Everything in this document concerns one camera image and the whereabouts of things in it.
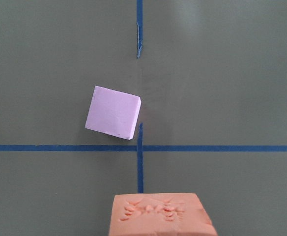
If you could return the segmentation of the orange foam block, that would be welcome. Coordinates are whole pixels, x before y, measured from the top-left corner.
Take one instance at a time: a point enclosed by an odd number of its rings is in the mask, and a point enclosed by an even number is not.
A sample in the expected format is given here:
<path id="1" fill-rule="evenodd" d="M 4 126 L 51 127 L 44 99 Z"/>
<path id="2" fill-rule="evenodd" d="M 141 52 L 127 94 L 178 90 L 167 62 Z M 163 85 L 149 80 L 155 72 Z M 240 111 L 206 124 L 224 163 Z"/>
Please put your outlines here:
<path id="1" fill-rule="evenodd" d="M 215 236 L 194 193 L 123 194 L 114 198 L 111 236 Z"/>

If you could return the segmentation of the pink foam block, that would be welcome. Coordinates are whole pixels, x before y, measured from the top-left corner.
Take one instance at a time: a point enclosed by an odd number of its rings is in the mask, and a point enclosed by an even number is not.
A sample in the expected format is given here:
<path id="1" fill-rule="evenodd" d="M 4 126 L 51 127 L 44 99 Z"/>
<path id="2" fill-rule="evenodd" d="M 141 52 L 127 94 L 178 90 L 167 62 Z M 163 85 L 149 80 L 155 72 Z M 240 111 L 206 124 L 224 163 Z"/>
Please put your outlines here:
<path id="1" fill-rule="evenodd" d="M 141 103 L 138 96 L 96 86 L 85 128 L 131 140 L 134 137 Z"/>

